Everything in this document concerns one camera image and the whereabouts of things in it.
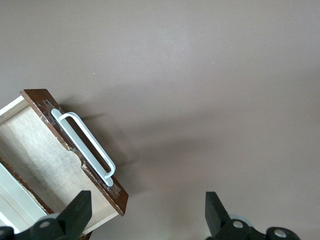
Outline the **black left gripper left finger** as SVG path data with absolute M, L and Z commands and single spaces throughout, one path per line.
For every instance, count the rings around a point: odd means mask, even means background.
M 15 234 L 11 226 L 0 228 L 2 240 L 78 240 L 92 217 L 92 194 L 82 190 L 55 218 L 45 217 Z

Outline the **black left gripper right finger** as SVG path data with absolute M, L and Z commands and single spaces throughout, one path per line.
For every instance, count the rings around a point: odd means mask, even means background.
M 266 233 L 257 231 L 244 220 L 232 218 L 214 191 L 205 193 L 205 220 L 210 231 L 209 240 L 299 240 L 293 231 L 270 227 Z

